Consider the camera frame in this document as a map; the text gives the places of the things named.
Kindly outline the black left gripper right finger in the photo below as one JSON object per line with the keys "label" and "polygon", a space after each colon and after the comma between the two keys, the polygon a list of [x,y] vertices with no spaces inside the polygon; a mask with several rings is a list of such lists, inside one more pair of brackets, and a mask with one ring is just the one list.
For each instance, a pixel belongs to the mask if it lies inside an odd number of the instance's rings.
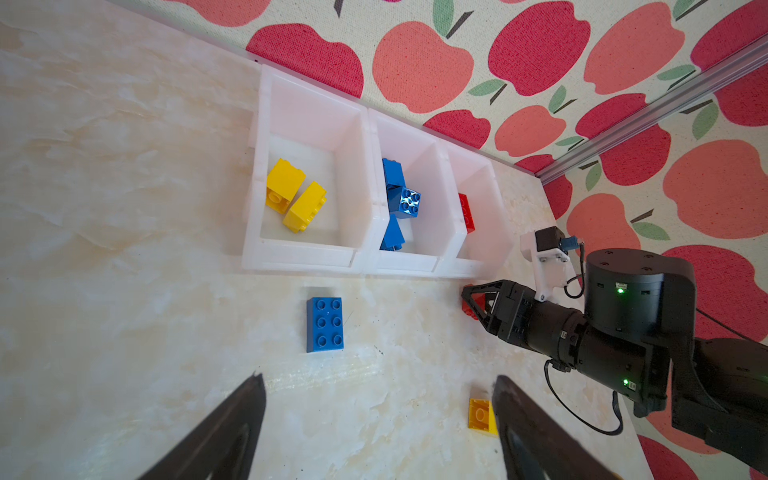
{"label": "black left gripper right finger", "polygon": [[509,479],[615,479],[555,420],[505,375],[492,395]]}

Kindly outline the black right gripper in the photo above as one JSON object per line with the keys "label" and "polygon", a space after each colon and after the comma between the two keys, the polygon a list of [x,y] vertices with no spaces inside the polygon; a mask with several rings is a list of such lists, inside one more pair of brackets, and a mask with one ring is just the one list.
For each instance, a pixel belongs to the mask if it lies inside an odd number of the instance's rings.
{"label": "black right gripper", "polygon": [[[473,295],[480,295],[479,306]],[[575,366],[587,328],[585,315],[550,301],[511,280],[467,284],[461,299],[469,303],[484,329],[498,339],[549,357],[557,366]]]}

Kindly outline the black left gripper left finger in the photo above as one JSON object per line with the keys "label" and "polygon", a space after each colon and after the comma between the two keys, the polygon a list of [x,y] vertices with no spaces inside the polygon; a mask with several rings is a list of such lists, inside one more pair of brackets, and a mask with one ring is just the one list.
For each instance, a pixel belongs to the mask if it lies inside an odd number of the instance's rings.
{"label": "black left gripper left finger", "polygon": [[247,479],[267,397],[261,374],[248,377],[144,479]]}

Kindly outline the small red lego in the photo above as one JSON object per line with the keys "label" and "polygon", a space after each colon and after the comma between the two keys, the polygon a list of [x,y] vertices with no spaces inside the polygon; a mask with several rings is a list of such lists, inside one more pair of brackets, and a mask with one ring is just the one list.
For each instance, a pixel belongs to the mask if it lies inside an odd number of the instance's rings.
{"label": "small red lego", "polygon": [[[484,306],[484,296],[482,294],[479,295],[473,295],[472,296],[473,301],[480,307]],[[474,320],[478,320],[478,316],[475,314],[475,312],[470,307],[469,303],[465,300],[462,301],[462,311],[464,314],[468,315],[469,317],[473,318]]]}

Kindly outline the yellow lego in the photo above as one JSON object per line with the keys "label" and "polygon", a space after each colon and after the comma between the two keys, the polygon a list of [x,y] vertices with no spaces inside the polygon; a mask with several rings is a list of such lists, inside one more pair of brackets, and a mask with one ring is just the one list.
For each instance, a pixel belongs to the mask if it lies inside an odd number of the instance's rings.
{"label": "yellow lego", "polygon": [[312,182],[293,203],[283,219],[283,224],[293,233],[304,232],[326,202],[326,190]]}
{"label": "yellow lego", "polygon": [[496,416],[490,400],[469,400],[468,428],[485,435],[498,436]]}
{"label": "yellow lego", "polygon": [[279,159],[267,177],[266,205],[285,214],[301,188],[306,174],[290,162]]}

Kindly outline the blue lego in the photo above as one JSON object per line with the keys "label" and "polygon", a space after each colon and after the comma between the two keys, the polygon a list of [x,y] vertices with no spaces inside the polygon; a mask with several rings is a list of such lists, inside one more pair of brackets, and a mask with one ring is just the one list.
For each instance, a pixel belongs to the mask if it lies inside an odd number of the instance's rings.
{"label": "blue lego", "polygon": [[306,303],[306,352],[344,348],[343,310],[340,297],[313,297]]}
{"label": "blue lego", "polygon": [[420,209],[421,194],[404,186],[387,190],[388,210],[396,218],[416,218]]}
{"label": "blue lego", "polygon": [[405,238],[399,226],[398,219],[394,214],[391,214],[379,249],[384,251],[399,251],[404,244]]}
{"label": "blue lego", "polygon": [[406,186],[402,166],[399,162],[383,158],[382,164],[387,194],[390,194],[392,190]]}

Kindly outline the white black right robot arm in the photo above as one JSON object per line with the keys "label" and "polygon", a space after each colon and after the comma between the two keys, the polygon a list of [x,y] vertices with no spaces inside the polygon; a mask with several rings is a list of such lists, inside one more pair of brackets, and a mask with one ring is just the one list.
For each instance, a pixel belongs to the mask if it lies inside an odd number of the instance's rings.
{"label": "white black right robot arm", "polygon": [[585,307],[539,299],[524,285],[468,285],[462,299],[484,329],[578,371],[633,403],[669,411],[675,429],[758,472],[767,469],[767,348],[695,334],[697,288],[686,260],[637,249],[588,255]]}

